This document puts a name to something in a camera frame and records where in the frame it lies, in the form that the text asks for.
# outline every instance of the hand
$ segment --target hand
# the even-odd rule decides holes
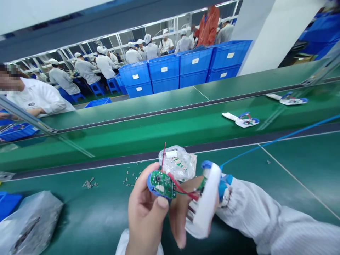
[[[163,221],[169,210],[164,197],[156,197],[147,187],[151,172],[159,163],[149,165],[139,176],[129,199],[130,239],[126,255],[152,255],[157,253],[162,236]]]
[[[195,188],[198,188],[202,183],[203,176],[190,179],[181,184],[181,187],[186,192],[192,192]],[[177,197],[172,200],[169,218],[172,234],[177,242],[177,246],[180,249],[184,249],[187,243],[187,233],[185,230],[186,216],[188,212],[188,204],[191,198],[187,195],[177,194]],[[215,211],[219,205],[219,195],[216,195]]]

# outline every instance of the clear plastic bag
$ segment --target clear plastic bag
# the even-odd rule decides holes
[[[163,150],[159,152],[158,160],[162,166]],[[165,149],[163,170],[172,173],[176,180],[187,181],[195,177],[196,163],[197,156],[187,153],[181,146],[174,145]]]
[[[0,222],[0,254],[38,255],[50,244],[63,203],[50,191],[26,197]]]

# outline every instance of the workbench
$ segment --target workbench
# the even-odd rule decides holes
[[[202,173],[202,161],[210,160],[220,165],[258,147],[256,138],[249,138],[248,144],[251,143],[255,144],[214,151],[208,151],[208,145],[204,144],[196,151],[193,149],[191,152],[198,156],[197,175]],[[164,140],[158,144],[158,151],[163,144]],[[340,132],[288,139],[230,162],[223,172],[259,185],[282,205],[309,214],[316,220],[340,226],[339,151]],[[143,160],[143,157],[148,156],[140,155],[137,161]],[[122,231],[128,228],[127,208],[132,187],[127,187],[123,181],[127,177],[133,183],[132,173],[138,176],[155,160],[154,157],[136,164],[130,158],[125,164],[102,165],[93,169],[87,169],[91,168],[88,166],[82,171],[74,168],[75,172],[70,168],[66,173],[55,175],[40,173],[40,177],[27,176],[28,179],[5,182],[0,191],[29,196],[50,190],[65,203],[52,242],[43,254],[111,255],[115,253]],[[98,187],[82,187],[92,177]],[[187,234],[187,245],[183,251],[177,248],[166,218],[161,241],[165,255],[256,254],[251,239],[228,227],[218,217],[213,219],[208,239],[196,240]]]

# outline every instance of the blue plastic stool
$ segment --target blue plastic stool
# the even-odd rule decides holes
[[[107,85],[109,86],[111,94],[113,94],[113,91],[117,91],[118,93],[120,92],[120,88],[118,86],[116,78],[108,79],[106,80],[106,82],[107,82]]]
[[[98,94],[102,94],[103,96],[105,95],[104,89],[99,82],[92,83],[90,86],[96,97]]]
[[[84,97],[84,95],[82,94],[82,93],[77,93],[77,94],[74,94],[74,95],[71,95],[71,97],[72,97],[72,99],[76,102],[76,103],[78,103],[78,99],[79,98],[83,98],[83,99],[85,99],[85,97]]]

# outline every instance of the green surface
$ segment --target green surface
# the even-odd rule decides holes
[[[340,83],[300,89],[294,95],[306,97],[309,102],[285,106],[266,96],[259,96],[15,142],[18,146],[39,143],[1,153],[1,169],[22,172],[153,152],[158,151],[164,141],[169,147],[177,144],[190,146],[267,134],[303,128],[340,113]],[[244,129],[221,115],[230,112],[239,116],[246,111],[250,111],[253,118],[258,118],[260,124]],[[59,136],[68,138],[94,157],[89,158],[57,140]]]
[[[279,162],[290,172],[300,174],[298,179],[308,189],[319,194],[327,206],[339,212],[340,205],[336,196],[340,188],[335,173],[338,172],[340,158],[327,155],[330,148],[339,151],[339,143],[340,135],[336,133],[281,141],[266,149],[277,156]],[[162,143],[159,144],[158,150],[162,149],[161,145]],[[199,166],[204,160],[220,165],[254,146],[256,145],[198,153],[197,175],[202,174]],[[128,227],[127,208],[132,187],[127,187],[123,181],[127,177],[129,183],[133,184],[132,173],[138,176],[138,172],[152,162],[11,181],[3,183],[0,191],[27,196],[50,190],[65,203],[52,243],[44,254],[114,254],[122,231]],[[259,185],[282,205],[309,214],[316,220],[340,226],[340,221],[263,149],[230,162],[223,168],[223,172]],[[83,183],[92,177],[99,186],[92,189],[82,187]],[[166,218],[162,245],[165,255],[226,254],[226,251],[228,254],[256,254],[252,240],[228,227],[217,217],[213,220],[208,239],[196,240],[187,234],[187,246],[184,251],[178,250],[170,231],[169,220]]]
[[[324,62],[324,60],[313,61],[214,81],[195,87],[209,100],[276,89],[301,83],[309,78]],[[331,72],[327,78],[336,76],[340,76],[340,68]],[[62,113],[42,120],[55,129],[66,129],[208,101],[200,92],[193,87],[189,87],[133,98],[124,102],[115,102],[114,104],[98,106],[92,109]]]

